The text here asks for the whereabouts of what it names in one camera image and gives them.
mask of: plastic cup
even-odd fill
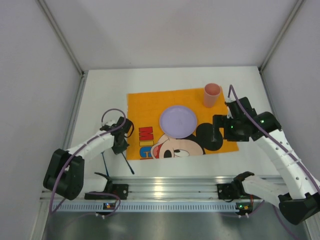
[[[218,100],[221,93],[221,87],[215,83],[209,83],[204,87],[203,105],[206,108],[212,108]]]

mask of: black cable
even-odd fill
[[[106,175],[109,177],[109,172],[108,172],[107,164],[106,164],[106,160],[105,160],[105,151],[103,151],[101,154],[102,154],[102,159],[103,159],[104,166],[105,166]]]
[[[126,158],[126,156],[124,155],[123,152],[122,152],[121,154],[122,154],[122,156],[124,157],[124,160],[125,160],[126,164],[128,164],[128,167],[130,168],[131,173],[134,175],[134,174],[135,174],[135,171],[134,171],[134,170],[132,169],[132,167],[130,166],[130,164],[129,164],[127,158]]]
[[[234,199],[231,199],[231,200],[224,200],[222,199],[223,201],[225,201],[226,203],[231,203]]]

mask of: metal frame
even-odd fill
[[[71,50],[71,47],[69,46],[69,43],[67,42],[65,36],[63,35],[62,31],[60,30],[59,25],[57,24],[54,16],[52,15],[47,3],[45,0],[36,0],[39,7],[41,8],[42,12],[44,13],[46,19],[48,20],[49,24],[51,25],[54,33],[56,34],[57,38],[62,44],[62,47],[68,54],[70,60],[72,61],[74,67],[78,71],[78,73],[83,76],[84,71],[82,70],[77,58],[75,57],[73,51]]]
[[[110,213],[113,209],[107,209],[106,203],[114,201],[105,200],[104,202],[92,201],[72,201],[64,202],[57,212],[104,212]],[[235,202],[130,202],[121,201],[121,205],[116,210],[117,213],[236,213],[239,212]]]
[[[284,23],[283,27],[281,28],[280,32],[277,34],[277,36],[274,39],[274,42],[269,49],[266,57],[264,58],[261,66],[258,68],[261,79],[271,106],[271,109],[275,115],[277,115],[274,103],[270,97],[270,92],[264,77],[264,69],[266,68],[268,62],[272,58],[274,52],[277,50],[279,44],[281,43],[281,40],[283,39],[284,35],[286,34],[287,30],[289,29],[290,25],[292,24],[293,20],[299,13],[299,10],[302,8],[304,2],[306,0],[297,0],[293,9],[291,10],[286,22]],[[65,139],[63,141],[63,148],[70,147],[72,135],[74,133],[75,129],[75,123],[76,119],[78,117],[78,112],[87,80],[88,73],[84,73],[83,69],[81,68],[77,58],[75,57],[70,45],[68,44],[66,38],[64,37],[59,25],[57,24],[54,16],[52,15],[47,3],[45,0],[36,0],[39,7],[43,11],[44,15],[46,16],[48,22],[50,23],[51,27],[53,28],[57,38],[61,42],[62,47],[65,49],[66,53],[68,54],[70,60],[72,61],[74,67],[80,74],[81,78],[79,81],[79,86],[77,89],[76,97],[74,100],[74,105],[72,108],[71,115],[69,117],[69,123],[67,126],[67,130],[65,133]],[[268,181],[271,181],[273,183],[277,184],[284,184],[281,177],[274,177],[274,176],[261,176]],[[143,199],[146,202],[158,202],[163,201],[164,198],[159,197],[157,193],[161,192],[173,192],[173,195],[169,197],[171,202],[175,202],[177,200],[179,201],[193,201],[193,202],[201,202],[201,201],[208,201],[207,190],[211,190],[211,196],[209,197],[209,200],[211,201],[219,201],[217,198],[217,189],[215,188],[215,184],[217,183],[229,183],[232,180],[232,177],[229,176],[219,176],[219,177],[200,177],[200,178],[181,178],[181,177],[149,177],[149,178],[142,178],[142,177],[136,177],[136,178],[115,178],[115,182],[125,182],[133,187],[133,191],[129,193],[129,200],[128,201],[135,201],[135,198],[138,197],[140,200]],[[190,192],[187,191],[189,187],[196,187],[198,192]],[[183,195],[183,198],[180,198],[178,195],[175,195],[176,189],[181,190],[181,187],[184,188],[185,193]],[[45,230],[48,213],[49,213],[49,201],[48,201],[48,192],[43,191],[41,195],[41,201],[38,209],[38,215],[36,218],[36,221],[34,223],[32,233],[30,236],[31,240],[38,240],[41,239]],[[310,235],[312,239],[320,239],[318,234],[318,229],[320,227],[320,216],[314,216],[312,218],[309,218],[306,220],[306,225],[308,227],[308,230],[310,232]]]
[[[284,38],[286,32],[288,31],[290,25],[292,24],[293,20],[297,16],[298,12],[302,8],[303,4],[305,3],[306,0],[297,0],[295,5],[293,6],[288,18],[286,19],[284,25],[282,26],[280,32],[277,34],[276,38],[273,41],[273,44],[271,48],[269,49],[266,57],[264,58],[261,66],[259,67],[259,71],[263,72],[263,70],[266,68],[269,60],[277,50],[279,44],[281,43],[281,40]]]

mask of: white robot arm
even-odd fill
[[[110,121],[104,124],[99,131],[83,143],[67,150],[57,149],[51,157],[43,186],[53,191],[59,174],[71,158],[57,183],[55,190],[57,194],[73,200],[89,192],[110,192],[113,184],[108,176],[99,172],[95,172],[93,176],[86,176],[85,169],[91,160],[107,149],[112,149],[116,155],[125,151],[129,146],[125,134],[128,134],[130,129],[134,130],[133,123],[127,118],[124,121],[124,118],[120,117],[117,123]]]
[[[247,142],[252,138],[268,155],[286,186],[244,172],[231,183],[232,198],[257,196],[279,208],[295,225],[319,212],[320,182],[308,172],[291,148],[279,122],[270,112],[258,115],[246,97],[235,97],[236,101],[226,103],[229,115],[213,116],[212,141],[221,139],[220,128],[224,128],[223,138],[227,141]]]

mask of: purple cable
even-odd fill
[[[113,211],[108,214],[108,215],[105,215],[104,218],[108,218],[108,217],[111,217],[112,215],[114,215],[116,213],[116,211],[118,210],[118,208],[120,207],[120,204],[121,204],[121,199],[120,197],[118,197],[117,195],[115,194],[112,194],[112,193],[104,193],[104,192],[89,192],[89,194],[92,194],[92,195],[100,195],[100,196],[110,196],[110,197],[113,197],[115,199],[117,199],[117,201],[119,201],[119,203],[117,204],[117,206],[113,209]],[[75,219],[71,220],[70,222],[68,222],[64,227],[63,229],[66,229],[67,227],[69,227],[71,224],[73,224],[75,221],[85,217],[85,216],[89,216],[89,215],[95,215],[95,213],[93,212],[87,212],[85,214],[82,214],[78,217],[76,217]]]
[[[263,200],[260,204],[259,204],[259,206],[257,206],[250,214],[248,214],[249,216],[252,216],[252,215],[254,215],[263,205],[264,205],[264,203],[265,203],[265,200]]]
[[[51,215],[54,214],[54,213],[58,210],[58,208],[61,206],[61,204],[66,200],[66,199],[64,198],[64,199],[58,204],[58,206],[57,206],[54,210],[52,210],[52,206],[53,206],[53,203],[54,203],[54,198],[55,198],[56,190],[57,190],[57,187],[58,187],[58,183],[59,183],[59,181],[60,181],[60,179],[61,179],[61,177],[62,177],[62,174],[63,174],[64,171],[66,170],[66,168],[67,168],[67,166],[69,165],[69,163],[71,162],[71,160],[75,157],[75,155],[77,155],[81,150],[83,150],[88,144],[90,144],[90,143],[91,143],[92,141],[94,141],[95,139],[97,139],[97,138],[99,138],[99,137],[101,137],[101,136],[104,136],[104,135],[106,135],[106,134],[109,134],[109,133],[111,133],[111,132],[113,132],[113,131],[116,131],[116,130],[122,128],[122,127],[125,125],[126,115],[125,115],[125,113],[124,113],[123,111],[121,111],[120,109],[117,109],[117,108],[111,108],[111,109],[107,110],[107,111],[102,115],[102,118],[101,118],[101,122],[102,122],[102,123],[103,123],[103,120],[104,120],[104,116],[105,116],[108,112],[110,112],[110,111],[118,111],[118,112],[122,113],[122,115],[123,115],[123,117],[124,117],[123,122],[122,122],[119,126],[113,128],[113,129],[111,129],[111,130],[109,130],[109,131],[106,131],[106,132],[104,132],[104,133],[101,133],[100,135],[95,135],[94,137],[90,138],[90,139],[86,142],[86,144],[83,144],[83,145],[82,145],[77,151],[75,151],[74,154],[72,154],[72,155],[69,157],[69,159],[65,162],[65,164],[63,165],[61,171],[59,172],[59,174],[58,174],[58,176],[57,176],[57,178],[56,178],[56,180],[55,180],[55,183],[54,183],[54,186],[53,186],[53,189],[52,189],[52,194],[51,194],[50,203],[49,203],[49,213],[50,213]]]
[[[279,222],[280,222],[280,224],[282,225],[282,227],[287,231],[288,234],[291,235],[291,237],[293,237],[295,240],[299,240],[299,238],[298,238],[296,235],[294,235],[293,232],[290,231],[290,229],[289,229],[289,228],[285,225],[285,223],[281,220],[281,218],[280,218],[280,216],[279,216],[279,214],[278,214],[278,212],[277,212],[277,208],[276,208],[274,205],[272,205],[272,207],[273,207],[274,213],[275,213],[275,215],[276,215],[276,218],[279,220]]]
[[[317,192],[320,194],[320,188],[317,185],[316,181],[314,180],[314,177],[310,174],[310,172],[308,171],[308,169],[292,154],[289,153],[288,149],[286,149],[280,142],[278,142],[274,137],[272,137],[269,133],[267,133],[262,127],[259,126],[258,123],[256,123],[256,121],[249,115],[249,113],[247,113],[247,111],[245,110],[245,108],[242,106],[241,102],[239,101],[237,94],[235,92],[234,86],[232,86],[232,84],[230,84],[229,87],[229,93],[228,93],[228,98],[230,98],[230,94],[231,91],[234,95],[234,98],[236,100],[236,102],[238,103],[239,107],[241,108],[242,112],[244,113],[244,115],[253,123],[254,126],[256,126],[257,129],[259,129],[266,137],[268,137],[269,139],[271,139],[275,144],[277,144],[279,146],[279,148],[281,148],[284,152],[288,153],[288,155],[296,162],[296,164],[298,164],[298,166],[304,171],[304,173],[308,176],[308,179],[312,182],[313,186],[315,187],[315,189],[317,190]]]

